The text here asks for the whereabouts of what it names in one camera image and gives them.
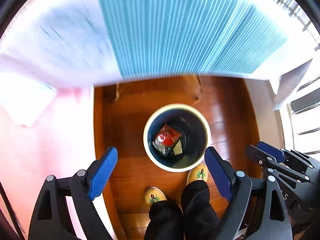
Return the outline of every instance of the trash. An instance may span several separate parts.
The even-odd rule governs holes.
[[[152,141],[152,145],[162,156],[167,157],[167,155],[173,150],[174,146],[180,142],[180,138],[181,133],[165,124],[155,136],[155,139]]]
[[[173,153],[174,155],[179,155],[182,153],[182,145],[180,140],[177,142],[177,144],[173,148]]]

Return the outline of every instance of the black pants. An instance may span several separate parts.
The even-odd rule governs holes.
[[[183,232],[186,240],[209,240],[219,224],[209,199],[207,183],[196,180],[182,192],[182,211],[168,200],[154,203],[144,240],[183,240]]]

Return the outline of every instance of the cable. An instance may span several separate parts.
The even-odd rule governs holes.
[[[14,214],[14,211],[13,211],[11,205],[10,205],[9,199],[8,199],[8,197],[7,197],[7,195],[6,195],[5,191],[4,191],[4,188],[2,187],[1,181],[0,181],[0,194],[1,194],[2,198],[3,198],[5,206],[7,207],[8,213],[10,215],[10,218],[12,220],[14,228],[17,231],[18,236],[21,238],[21,240],[25,240],[25,238],[24,238],[24,236],[23,236],[23,234],[21,232],[21,228],[19,227],[17,218],[16,218],[16,216]]]

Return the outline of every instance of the foot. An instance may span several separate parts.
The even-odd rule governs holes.
[[[154,203],[167,200],[164,193],[157,187],[149,187],[146,189],[144,194],[144,200],[146,204],[151,207]]]
[[[189,171],[187,178],[187,185],[195,180],[204,180],[207,182],[208,179],[208,168],[205,164],[200,163]]]

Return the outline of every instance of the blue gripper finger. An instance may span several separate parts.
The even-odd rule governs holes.
[[[93,201],[101,195],[110,175],[116,166],[118,151],[114,147],[108,147],[102,157],[88,169],[87,184],[89,186],[88,197]]]
[[[285,162],[283,151],[277,149],[276,147],[273,147],[265,142],[260,141],[257,144],[257,148],[275,157],[277,163]]]
[[[220,195],[231,201],[232,187],[236,182],[235,170],[229,162],[222,160],[214,147],[208,147],[205,150],[204,160]]]

